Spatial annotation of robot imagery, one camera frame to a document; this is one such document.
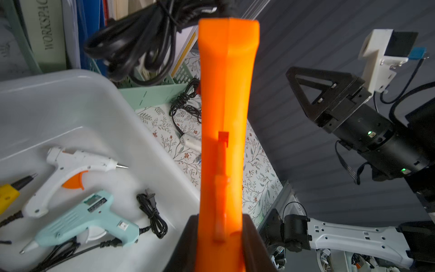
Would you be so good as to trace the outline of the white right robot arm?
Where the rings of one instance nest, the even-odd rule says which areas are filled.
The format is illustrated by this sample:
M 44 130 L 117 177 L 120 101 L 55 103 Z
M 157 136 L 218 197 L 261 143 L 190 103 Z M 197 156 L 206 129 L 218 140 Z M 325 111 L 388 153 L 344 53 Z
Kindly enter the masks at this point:
M 396 108 L 405 99 L 434 88 L 430 82 L 394 102 L 384 117 L 368 106 L 364 81 L 350 73 L 292 67 L 287 79 L 306 116 L 355 150 L 372 169 L 374 181 L 403 178 L 428 215 L 435 216 L 435 102 L 406 115 Z M 397 227 L 360 227 L 327 223 L 306 215 L 273 209 L 259 232 L 269 253 L 329 249 L 372 256 L 413 272 L 435 269 L 435 221 L 407 222 Z

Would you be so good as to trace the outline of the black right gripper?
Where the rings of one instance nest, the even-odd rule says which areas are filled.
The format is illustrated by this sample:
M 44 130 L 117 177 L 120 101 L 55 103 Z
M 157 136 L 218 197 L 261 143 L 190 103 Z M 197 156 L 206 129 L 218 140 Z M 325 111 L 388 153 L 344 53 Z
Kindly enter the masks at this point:
M 349 94 L 357 76 L 329 70 L 293 66 L 286 77 L 309 119 L 340 103 Z M 400 122 L 394 122 L 363 104 L 333 130 L 326 117 L 316 125 L 339 138 L 340 144 L 355 150 L 366 160 L 352 175 L 359 180 L 365 166 L 372 169 L 373 180 L 409 177 L 432 166 L 432 152 L 418 140 L 416 133 Z

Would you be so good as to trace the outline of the white orange-trigger glue gun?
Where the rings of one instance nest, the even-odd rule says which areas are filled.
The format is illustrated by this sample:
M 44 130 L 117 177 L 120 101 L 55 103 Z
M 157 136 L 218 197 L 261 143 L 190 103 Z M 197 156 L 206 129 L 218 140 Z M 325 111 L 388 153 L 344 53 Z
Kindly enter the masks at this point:
M 32 195 L 22 208 L 27 218 L 41 218 L 49 212 L 49 202 L 60 188 L 81 189 L 83 175 L 89 171 L 108 172 L 117 168 L 128 169 L 118 161 L 83 150 L 68 153 L 65 148 L 49 149 L 46 162 L 55 167 L 46 182 Z

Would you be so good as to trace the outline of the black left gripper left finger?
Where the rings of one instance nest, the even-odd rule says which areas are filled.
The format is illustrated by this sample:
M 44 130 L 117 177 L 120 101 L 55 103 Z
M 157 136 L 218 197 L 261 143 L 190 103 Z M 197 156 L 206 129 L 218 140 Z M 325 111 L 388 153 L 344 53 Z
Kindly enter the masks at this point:
M 197 256 L 198 215 L 192 215 L 163 272 L 194 272 Z

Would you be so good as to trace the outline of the mint green glue gun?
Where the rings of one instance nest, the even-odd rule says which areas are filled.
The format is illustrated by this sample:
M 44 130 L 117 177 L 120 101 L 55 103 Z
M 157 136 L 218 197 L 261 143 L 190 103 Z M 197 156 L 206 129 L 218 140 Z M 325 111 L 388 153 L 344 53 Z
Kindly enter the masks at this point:
M 42 228 L 21 251 L 23 255 L 38 247 L 60 245 L 69 239 L 87 233 L 86 242 L 110 234 L 119 239 L 122 246 L 134 244 L 139 238 L 139 227 L 135 223 L 113 213 L 114 197 L 105 190 L 94 193 L 56 220 Z

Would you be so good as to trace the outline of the orange glue gun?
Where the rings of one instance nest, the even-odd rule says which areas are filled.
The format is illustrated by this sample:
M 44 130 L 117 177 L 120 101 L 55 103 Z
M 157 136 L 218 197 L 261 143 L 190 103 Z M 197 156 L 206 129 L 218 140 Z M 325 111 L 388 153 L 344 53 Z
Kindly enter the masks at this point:
M 202 170 L 198 272 L 243 272 L 242 177 L 259 23 L 202 19 Z

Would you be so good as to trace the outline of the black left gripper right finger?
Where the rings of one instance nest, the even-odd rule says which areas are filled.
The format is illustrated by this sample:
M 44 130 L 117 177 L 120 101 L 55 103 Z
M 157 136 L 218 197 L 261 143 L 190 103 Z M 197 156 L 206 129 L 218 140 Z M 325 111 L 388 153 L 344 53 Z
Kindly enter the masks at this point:
M 247 272 L 277 272 L 250 215 L 242 215 L 242 252 Z

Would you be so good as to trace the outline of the yellow glue gun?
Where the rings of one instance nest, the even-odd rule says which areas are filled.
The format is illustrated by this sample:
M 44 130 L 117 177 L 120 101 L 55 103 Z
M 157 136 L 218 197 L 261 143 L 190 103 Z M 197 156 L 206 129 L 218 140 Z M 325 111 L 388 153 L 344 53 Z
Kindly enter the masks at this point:
M 28 175 L 12 184 L 1 185 L 1 214 L 20 196 L 20 190 L 28 185 L 38 174 Z

